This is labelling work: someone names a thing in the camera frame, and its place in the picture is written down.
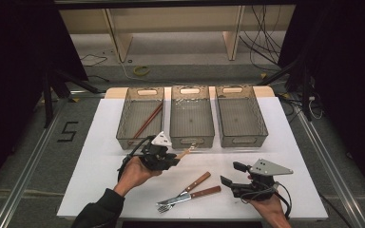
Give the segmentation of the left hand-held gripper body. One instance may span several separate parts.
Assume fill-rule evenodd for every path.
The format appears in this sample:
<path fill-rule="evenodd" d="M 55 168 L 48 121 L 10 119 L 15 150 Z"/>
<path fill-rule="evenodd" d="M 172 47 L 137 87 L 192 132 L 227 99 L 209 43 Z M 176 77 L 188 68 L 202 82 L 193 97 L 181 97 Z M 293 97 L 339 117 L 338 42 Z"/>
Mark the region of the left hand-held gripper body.
<path fill-rule="evenodd" d="M 141 162 L 152 171 L 168 170 L 173 164 L 173 156 L 167 153 L 168 147 L 171 145 L 171 141 L 164 135 L 164 132 L 160 132 L 144 146 Z"/>

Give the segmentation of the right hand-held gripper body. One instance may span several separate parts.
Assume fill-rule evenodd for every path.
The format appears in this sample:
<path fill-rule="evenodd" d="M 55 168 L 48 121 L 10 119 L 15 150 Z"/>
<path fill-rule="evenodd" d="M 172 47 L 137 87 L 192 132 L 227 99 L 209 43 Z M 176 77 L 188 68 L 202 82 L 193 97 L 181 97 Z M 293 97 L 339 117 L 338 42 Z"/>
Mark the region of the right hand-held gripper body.
<path fill-rule="evenodd" d="M 292 169 L 265 159 L 258 159 L 255 164 L 250 166 L 250 171 L 247 173 L 251 177 L 251 182 L 248 184 L 233 183 L 233 187 L 230 188 L 235 198 L 241 200 L 268 200 L 278 188 L 274 176 L 292 175 L 294 173 Z"/>

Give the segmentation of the small whisk with wooden handle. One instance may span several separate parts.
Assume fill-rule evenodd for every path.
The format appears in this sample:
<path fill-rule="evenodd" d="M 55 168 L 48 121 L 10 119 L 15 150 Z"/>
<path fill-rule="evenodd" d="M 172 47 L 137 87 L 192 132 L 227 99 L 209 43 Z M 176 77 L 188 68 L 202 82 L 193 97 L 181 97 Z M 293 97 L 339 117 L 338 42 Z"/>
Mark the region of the small whisk with wooden handle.
<path fill-rule="evenodd" d="M 189 154 L 191 151 L 195 150 L 198 147 L 197 144 L 191 144 L 190 147 L 184 149 L 184 151 L 180 154 L 178 154 L 175 159 L 181 160 L 185 155 Z"/>

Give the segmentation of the knife with wooden handle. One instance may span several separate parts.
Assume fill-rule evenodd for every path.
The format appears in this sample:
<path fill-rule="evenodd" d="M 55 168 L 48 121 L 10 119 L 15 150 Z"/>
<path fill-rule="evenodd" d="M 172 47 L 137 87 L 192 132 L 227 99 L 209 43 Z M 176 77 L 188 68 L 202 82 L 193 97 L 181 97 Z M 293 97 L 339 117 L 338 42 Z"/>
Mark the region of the knife with wooden handle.
<path fill-rule="evenodd" d="M 194 193 L 186 193 L 183 194 L 181 196 L 172 198 L 172 199 L 167 199 L 167 200 L 163 200 L 163 201 L 159 201 L 156 204 L 160 205 L 160 206 L 168 206 L 171 204 L 176 204 L 176 203 L 180 203 L 180 202 L 184 202 L 187 200 L 192 200 L 195 198 L 199 198 L 199 197 L 204 197 L 204 196 L 208 196 L 208 195 L 212 195 L 212 194 L 216 194 L 219 193 L 221 191 L 221 187 L 218 186 L 214 186 L 211 188 L 207 188 L 198 192 L 194 192 Z"/>

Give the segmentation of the fork with wooden handle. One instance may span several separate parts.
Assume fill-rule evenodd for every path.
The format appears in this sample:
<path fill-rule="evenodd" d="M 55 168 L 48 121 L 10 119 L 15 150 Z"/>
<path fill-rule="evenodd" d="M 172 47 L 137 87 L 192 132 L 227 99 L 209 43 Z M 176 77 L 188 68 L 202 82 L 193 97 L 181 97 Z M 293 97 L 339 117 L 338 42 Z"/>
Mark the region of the fork with wooden handle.
<path fill-rule="evenodd" d="M 180 194 L 179 196 L 186 194 L 186 193 L 190 193 L 191 194 L 191 190 L 193 188 L 195 188 L 196 186 L 198 186 L 199 184 L 201 184 L 202 182 L 204 182 L 207 178 L 209 178 L 211 176 L 211 174 L 209 172 L 204 173 L 202 176 L 200 176 L 197 180 L 195 180 L 193 183 L 191 183 L 189 186 L 187 186 Z M 158 208 L 158 212 L 159 213 L 165 213 L 169 210 L 171 210 L 176 204 L 171 204 L 168 206 L 160 206 Z"/>

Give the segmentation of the smoky transparent plastic bin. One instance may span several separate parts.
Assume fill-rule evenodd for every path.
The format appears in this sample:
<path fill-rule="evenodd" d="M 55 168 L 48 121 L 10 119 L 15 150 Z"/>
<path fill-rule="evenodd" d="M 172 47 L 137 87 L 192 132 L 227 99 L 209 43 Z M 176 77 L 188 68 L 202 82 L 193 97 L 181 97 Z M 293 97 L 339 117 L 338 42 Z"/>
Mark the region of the smoky transparent plastic bin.
<path fill-rule="evenodd" d="M 261 147 L 269 135 L 252 85 L 216 87 L 221 146 Z"/>
<path fill-rule="evenodd" d="M 209 88 L 176 85 L 171 88 L 169 136 L 172 147 L 211 148 L 215 137 Z"/>
<path fill-rule="evenodd" d="M 162 131 L 163 102 L 162 87 L 130 87 L 127 90 L 116 134 L 123 150 L 132 149 L 145 137 Z"/>

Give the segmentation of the person's left hand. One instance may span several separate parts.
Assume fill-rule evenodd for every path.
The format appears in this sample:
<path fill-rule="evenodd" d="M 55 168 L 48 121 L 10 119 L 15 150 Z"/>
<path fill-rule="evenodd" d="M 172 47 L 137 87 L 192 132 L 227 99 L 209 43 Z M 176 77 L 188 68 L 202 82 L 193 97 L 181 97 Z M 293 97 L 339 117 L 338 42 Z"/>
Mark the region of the person's left hand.
<path fill-rule="evenodd" d="M 124 197 L 131 189 L 140 186 L 152 177 L 160 176 L 162 171 L 151 171 L 147 169 L 137 157 L 133 157 L 125 166 L 118 183 L 113 191 Z"/>

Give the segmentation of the person's right hand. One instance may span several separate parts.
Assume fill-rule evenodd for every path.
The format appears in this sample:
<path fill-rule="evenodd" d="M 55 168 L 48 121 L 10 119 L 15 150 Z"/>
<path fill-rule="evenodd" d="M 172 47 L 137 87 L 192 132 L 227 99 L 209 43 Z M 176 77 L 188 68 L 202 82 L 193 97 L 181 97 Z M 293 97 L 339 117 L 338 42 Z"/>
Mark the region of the person's right hand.
<path fill-rule="evenodd" d="M 280 199 L 277 196 L 263 201 L 250 200 L 249 203 L 268 223 L 288 222 L 284 216 Z"/>

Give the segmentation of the white table sheet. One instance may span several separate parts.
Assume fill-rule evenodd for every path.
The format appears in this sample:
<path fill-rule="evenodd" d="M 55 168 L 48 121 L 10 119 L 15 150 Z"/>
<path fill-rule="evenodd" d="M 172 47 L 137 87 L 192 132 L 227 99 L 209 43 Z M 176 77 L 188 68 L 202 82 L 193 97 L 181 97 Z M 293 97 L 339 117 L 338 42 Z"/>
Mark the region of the white table sheet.
<path fill-rule="evenodd" d="M 117 181 L 117 169 L 126 152 L 115 139 L 124 101 L 102 99 L 99 102 L 86 141 L 69 181 L 57 216 L 74 219 L 90 202 L 100 198 L 107 187 Z M 315 185 L 298 149 L 294 135 L 278 99 L 259 99 L 269 135 L 260 148 L 222 148 L 215 139 L 209 149 L 198 149 L 184 156 L 179 164 L 159 177 L 131 190 L 125 197 L 123 220 L 252 220 L 258 212 L 235 198 L 225 186 L 217 194 L 182 202 L 161 214 L 156 203 L 175 197 L 205 172 L 211 177 L 201 183 L 201 191 L 221 183 L 224 176 L 234 182 L 247 182 L 247 175 L 233 168 L 234 162 L 254 164 L 259 159 L 287 167 L 291 175 L 275 177 L 281 184 L 279 192 L 292 199 L 292 220 L 328 218 Z"/>

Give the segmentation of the yellow tape roll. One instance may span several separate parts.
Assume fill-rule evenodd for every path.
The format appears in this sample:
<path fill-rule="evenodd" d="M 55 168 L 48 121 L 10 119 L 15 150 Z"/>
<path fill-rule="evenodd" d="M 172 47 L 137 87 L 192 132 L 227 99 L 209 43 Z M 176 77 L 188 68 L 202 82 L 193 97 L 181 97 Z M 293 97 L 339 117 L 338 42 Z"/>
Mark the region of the yellow tape roll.
<path fill-rule="evenodd" d="M 139 77 L 147 75 L 149 73 L 149 71 L 150 71 L 150 69 L 148 66 L 135 66 L 133 68 L 133 73 Z"/>

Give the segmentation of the black metal stand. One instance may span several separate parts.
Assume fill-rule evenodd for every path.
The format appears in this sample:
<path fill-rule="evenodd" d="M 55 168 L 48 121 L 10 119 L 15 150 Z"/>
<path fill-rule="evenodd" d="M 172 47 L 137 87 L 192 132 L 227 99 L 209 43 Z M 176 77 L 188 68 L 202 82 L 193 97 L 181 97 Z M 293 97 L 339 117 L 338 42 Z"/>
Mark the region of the black metal stand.
<path fill-rule="evenodd" d="M 285 84 L 286 89 L 291 92 L 299 87 L 301 88 L 301 111 L 306 119 L 311 121 L 312 111 L 309 107 L 309 98 L 311 96 L 311 76 L 307 71 L 304 60 L 297 58 L 294 62 L 280 69 L 272 76 L 267 76 L 259 83 L 259 86 L 267 86 L 286 74 L 289 75 L 289 79 Z"/>

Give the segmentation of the black tripod stand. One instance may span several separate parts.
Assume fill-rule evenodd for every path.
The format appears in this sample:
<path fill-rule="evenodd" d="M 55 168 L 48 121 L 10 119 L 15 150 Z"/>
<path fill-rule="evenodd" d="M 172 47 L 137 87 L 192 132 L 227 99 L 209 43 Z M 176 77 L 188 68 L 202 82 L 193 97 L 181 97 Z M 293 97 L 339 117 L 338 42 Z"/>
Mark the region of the black tripod stand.
<path fill-rule="evenodd" d="M 83 82 L 71 74 L 57 68 L 48 70 L 43 76 L 42 81 L 46 111 L 45 127 L 50 125 L 54 117 L 51 91 L 54 91 L 59 98 L 68 98 L 70 96 L 70 90 L 68 89 L 66 82 L 71 82 L 93 94 L 105 93 L 104 90 Z"/>

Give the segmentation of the black curtain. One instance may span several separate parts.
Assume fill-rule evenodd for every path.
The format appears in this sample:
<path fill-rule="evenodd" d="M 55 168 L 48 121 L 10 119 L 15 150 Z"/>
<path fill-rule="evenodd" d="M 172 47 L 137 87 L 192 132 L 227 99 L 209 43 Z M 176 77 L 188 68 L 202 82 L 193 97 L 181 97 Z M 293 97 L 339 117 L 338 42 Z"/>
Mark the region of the black curtain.
<path fill-rule="evenodd" d="M 279 65 L 313 41 L 305 65 L 315 92 L 365 178 L 365 0 L 294 0 Z"/>
<path fill-rule="evenodd" d="M 54 0 L 0 0 L 0 169 L 56 69 L 87 79 Z"/>

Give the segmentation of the aluminium floor rail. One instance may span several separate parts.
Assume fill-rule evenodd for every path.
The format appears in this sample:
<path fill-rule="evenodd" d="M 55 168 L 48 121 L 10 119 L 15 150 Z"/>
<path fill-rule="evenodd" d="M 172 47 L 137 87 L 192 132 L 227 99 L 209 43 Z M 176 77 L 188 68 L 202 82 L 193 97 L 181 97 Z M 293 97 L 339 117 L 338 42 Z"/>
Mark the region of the aluminium floor rail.
<path fill-rule="evenodd" d="M 14 215 L 21 198 L 23 197 L 31 177 L 44 154 L 45 149 L 48 146 L 48 142 L 51 135 L 58 123 L 59 118 L 62 115 L 63 109 L 67 104 L 67 99 L 60 99 L 54 108 L 53 117 L 51 121 L 46 125 L 42 135 L 39 138 L 38 143 L 32 150 L 32 153 L 26 163 L 26 166 L 22 170 L 20 177 L 15 183 L 14 187 L 10 190 L 10 194 L 7 197 L 5 203 L 0 209 L 0 228 L 8 228 L 11 218 Z"/>
<path fill-rule="evenodd" d="M 329 177 L 332 185 L 334 186 L 336 193 L 341 200 L 344 209 L 346 210 L 350 221 L 354 228 L 365 228 L 365 216 L 362 213 L 361 206 L 357 202 L 353 192 L 346 184 L 345 180 L 341 176 L 339 169 L 331 158 L 329 151 L 322 139 L 317 133 L 314 125 L 308 121 L 307 117 L 303 114 L 299 107 L 295 107 L 295 111 L 298 113 L 297 117 L 301 122 L 301 125 L 305 129 L 305 132 L 310 139 L 316 153 L 322 163 L 327 176 Z"/>

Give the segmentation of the light wooden furniture frame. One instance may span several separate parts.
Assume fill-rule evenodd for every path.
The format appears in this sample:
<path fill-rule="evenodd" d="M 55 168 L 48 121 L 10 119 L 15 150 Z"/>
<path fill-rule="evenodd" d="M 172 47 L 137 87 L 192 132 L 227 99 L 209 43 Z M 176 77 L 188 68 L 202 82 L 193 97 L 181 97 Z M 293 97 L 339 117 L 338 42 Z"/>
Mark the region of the light wooden furniture frame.
<path fill-rule="evenodd" d="M 135 33 L 218 31 L 227 58 L 236 59 L 242 31 L 288 29 L 294 5 L 167 7 L 136 9 L 62 9 L 60 15 L 71 34 L 107 34 L 123 62 Z"/>

